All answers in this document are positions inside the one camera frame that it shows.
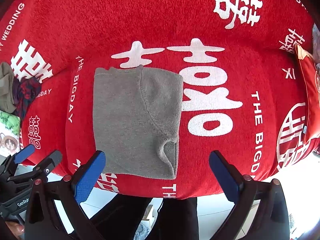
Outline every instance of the red pillow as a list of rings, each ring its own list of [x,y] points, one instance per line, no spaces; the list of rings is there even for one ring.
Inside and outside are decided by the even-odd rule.
[[[295,46],[295,52],[308,98],[306,121],[303,128],[305,134],[303,143],[305,144],[312,138],[320,137],[320,77],[312,55],[298,44]]]

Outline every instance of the cartoon girl print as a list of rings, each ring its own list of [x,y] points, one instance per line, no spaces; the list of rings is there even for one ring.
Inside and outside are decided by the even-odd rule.
[[[3,139],[0,140],[0,142],[1,142],[1,146],[7,148],[10,153],[16,152],[16,149],[18,147],[18,142],[14,137],[9,135],[4,136]]]

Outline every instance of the screw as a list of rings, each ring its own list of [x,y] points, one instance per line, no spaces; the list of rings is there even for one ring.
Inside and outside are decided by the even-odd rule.
[[[280,181],[278,179],[273,179],[272,181],[273,181],[274,184],[280,185]]]
[[[247,174],[243,175],[243,178],[244,178],[244,180],[246,180],[246,181],[252,180],[251,176],[249,176],[249,175],[247,175]]]
[[[36,184],[36,185],[39,185],[41,182],[42,182],[41,179],[36,179],[36,180],[35,180],[35,184]]]
[[[71,176],[70,175],[66,175],[63,177],[63,181],[70,181],[71,180]]]

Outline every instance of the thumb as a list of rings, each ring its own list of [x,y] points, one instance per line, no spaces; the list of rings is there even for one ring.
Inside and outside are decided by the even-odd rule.
[[[24,226],[15,222],[6,222],[7,226],[15,236],[21,236],[24,233]]]

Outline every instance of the dark red and blue cloth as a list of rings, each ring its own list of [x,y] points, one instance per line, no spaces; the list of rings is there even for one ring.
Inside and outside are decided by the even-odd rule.
[[[12,84],[12,97],[17,109],[13,114],[23,120],[29,105],[36,99],[40,92],[41,84],[35,77],[30,79],[22,78],[20,82],[17,78],[14,78]]]

